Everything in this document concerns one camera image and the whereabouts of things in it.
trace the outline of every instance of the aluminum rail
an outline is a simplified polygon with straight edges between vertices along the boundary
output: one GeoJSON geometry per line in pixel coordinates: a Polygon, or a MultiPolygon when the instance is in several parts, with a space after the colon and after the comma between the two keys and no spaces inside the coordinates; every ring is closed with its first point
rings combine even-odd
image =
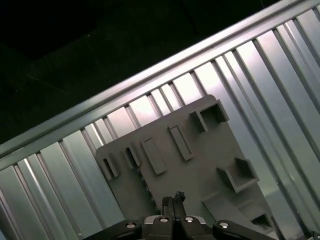
{"type": "Polygon", "coordinates": [[[0,145],[0,170],[320,4],[283,0],[0,145]]]}

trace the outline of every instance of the dark background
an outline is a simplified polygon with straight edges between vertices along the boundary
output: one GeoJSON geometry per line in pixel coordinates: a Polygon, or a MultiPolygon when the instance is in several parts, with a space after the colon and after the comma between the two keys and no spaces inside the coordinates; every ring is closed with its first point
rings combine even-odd
{"type": "Polygon", "coordinates": [[[278,0],[0,0],[0,143],[278,0]]]}

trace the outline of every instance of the corrugated metal sheet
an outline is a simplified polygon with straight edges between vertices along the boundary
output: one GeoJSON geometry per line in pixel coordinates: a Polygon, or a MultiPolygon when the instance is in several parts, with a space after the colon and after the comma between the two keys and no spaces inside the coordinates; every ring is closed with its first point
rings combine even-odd
{"type": "Polygon", "coordinates": [[[197,51],[187,49],[192,54],[174,56],[189,56],[176,59],[178,65],[170,58],[71,109],[72,121],[63,121],[64,113],[3,144],[6,229],[21,240],[72,240],[121,221],[95,150],[212,94],[254,165],[283,235],[320,231],[319,4],[279,2],[206,39],[197,51]]]}

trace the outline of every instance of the bolt head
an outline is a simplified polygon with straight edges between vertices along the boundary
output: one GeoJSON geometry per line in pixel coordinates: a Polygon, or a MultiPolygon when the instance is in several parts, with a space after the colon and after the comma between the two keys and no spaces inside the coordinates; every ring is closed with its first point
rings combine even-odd
{"type": "Polygon", "coordinates": [[[131,222],[131,223],[128,223],[128,224],[126,225],[126,227],[127,227],[128,229],[134,229],[134,228],[136,227],[136,224],[133,223],[133,222],[131,222]]]}
{"type": "Polygon", "coordinates": [[[166,218],[166,217],[162,217],[162,218],[160,219],[160,222],[162,222],[162,223],[166,223],[166,222],[168,222],[168,221],[169,221],[169,219],[166,218]]]}
{"type": "Polygon", "coordinates": [[[222,227],[223,229],[227,229],[229,227],[229,224],[225,222],[220,222],[219,226],[222,227]]]}
{"type": "Polygon", "coordinates": [[[186,220],[188,223],[192,223],[194,219],[190,216],[187,216],[184,220],[186,220]]]}

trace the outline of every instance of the gray plastic board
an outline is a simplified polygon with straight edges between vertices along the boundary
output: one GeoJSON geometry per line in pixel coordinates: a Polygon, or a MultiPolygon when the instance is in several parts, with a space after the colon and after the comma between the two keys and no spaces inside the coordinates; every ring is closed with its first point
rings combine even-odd
{"type": "Polygon", "coordinates": [[[96,151],[127,219],[154,215],[162,198],[185,193],[188,215],[230,220],[265,234],[271,211],[219,100],[207,95],[96,151]]]}

